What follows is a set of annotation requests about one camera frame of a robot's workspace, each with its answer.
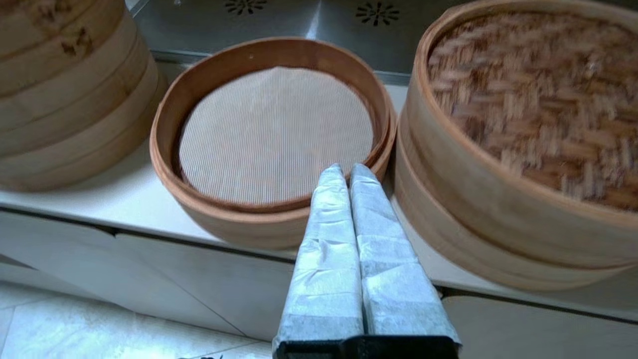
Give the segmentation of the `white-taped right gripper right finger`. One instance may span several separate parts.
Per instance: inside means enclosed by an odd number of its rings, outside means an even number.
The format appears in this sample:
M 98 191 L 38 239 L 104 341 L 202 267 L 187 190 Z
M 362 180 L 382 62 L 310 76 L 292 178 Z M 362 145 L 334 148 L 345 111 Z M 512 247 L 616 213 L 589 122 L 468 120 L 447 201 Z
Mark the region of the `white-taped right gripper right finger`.
M 349 198 L 367 334 L 442 336 L 460 345 L 460 337 L 381 183 L 362 164 L 352 168 Z

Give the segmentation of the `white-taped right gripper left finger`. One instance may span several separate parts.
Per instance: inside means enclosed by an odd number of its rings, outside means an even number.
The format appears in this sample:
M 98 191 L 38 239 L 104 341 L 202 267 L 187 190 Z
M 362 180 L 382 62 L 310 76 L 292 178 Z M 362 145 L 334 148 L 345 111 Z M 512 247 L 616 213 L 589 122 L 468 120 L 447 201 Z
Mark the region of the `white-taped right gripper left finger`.
M 313 191 L 305 236 L 273 343 L 334 341 L 364 333 L 361 273 L 348 187 L 338 164 Z

